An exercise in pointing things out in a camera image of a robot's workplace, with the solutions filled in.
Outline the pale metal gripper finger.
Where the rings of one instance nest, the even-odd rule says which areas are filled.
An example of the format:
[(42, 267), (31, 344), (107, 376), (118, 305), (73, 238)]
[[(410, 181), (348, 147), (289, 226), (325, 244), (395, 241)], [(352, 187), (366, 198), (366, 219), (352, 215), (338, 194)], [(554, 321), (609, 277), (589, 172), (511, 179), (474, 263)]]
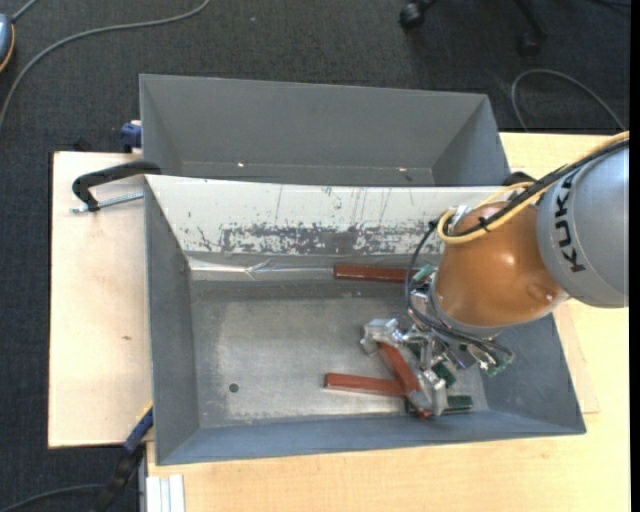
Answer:
[(432, 369), (415, 373), (417, 389), (408, 395), (409, 403), (423, 416), (440, 416), (447, 408), (446, 382)]
[(359, 344), (365, 354), (375, 354), (379, 344), (397, 348), (401, 344), (398, 320), (391, 318), (369, 321), (362, 328)]

